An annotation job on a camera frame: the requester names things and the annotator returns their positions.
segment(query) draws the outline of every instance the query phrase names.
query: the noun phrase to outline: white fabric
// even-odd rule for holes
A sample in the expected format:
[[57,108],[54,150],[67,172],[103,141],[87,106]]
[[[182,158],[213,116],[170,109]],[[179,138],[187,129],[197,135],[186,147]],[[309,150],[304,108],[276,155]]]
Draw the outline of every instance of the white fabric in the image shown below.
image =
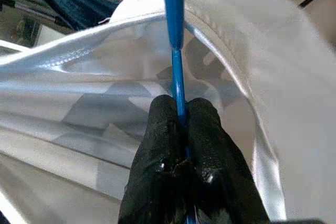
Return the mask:
[[[334,52],[287,0],[185,7],[187,100],[218,109],[272,220],[333,222]],[[149,104],[170,93],[170,58],[163,0],[124,0],[107,25],[1,57],[1,152],[121,199]]]

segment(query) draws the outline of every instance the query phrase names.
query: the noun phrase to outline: shiny satin fabric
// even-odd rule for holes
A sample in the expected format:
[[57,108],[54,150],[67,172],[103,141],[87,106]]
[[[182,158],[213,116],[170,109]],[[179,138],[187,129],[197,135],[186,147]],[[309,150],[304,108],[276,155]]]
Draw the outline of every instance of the shiny satin fabric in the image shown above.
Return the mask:
[[[186,99],[204,97],[217,108],[272,220],[333,222],[334,51],[288,0],[185,5]],[[150,102],[171,92],[170,60],[163,0],[124,0],[109,24],[1,57],[3,158],[118,202]],[[4,214],[41,222],[38,211],[25,214],[24,195],[8,183],[1,180],[1,192],[16,215]],[[43,194],[34,199],[31,207],[57,213],[48,217],[55,222],[70,219]],[[64,198],[68,208],[80,205],[73,200]],[[95,223],[115,223],[115,216],[118,208]]]

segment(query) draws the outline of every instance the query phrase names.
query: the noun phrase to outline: blue plastic stick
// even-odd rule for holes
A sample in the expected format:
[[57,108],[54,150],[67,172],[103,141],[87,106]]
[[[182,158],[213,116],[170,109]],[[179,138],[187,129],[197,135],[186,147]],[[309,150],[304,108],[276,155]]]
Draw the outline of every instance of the blue plastic stick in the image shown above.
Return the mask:
[[[184,0],[165,0],[168,24],[169,41],[172,47],[173,64],[173,95],[177,104],[179,122],[185,126],[186,109],[184,98],[183,67],[181,49],[183,47],[184,30]],[[187,158],[190,157],[189,149],[186,150]],[[195,212],[189,209],[186,224],[196,224]]]

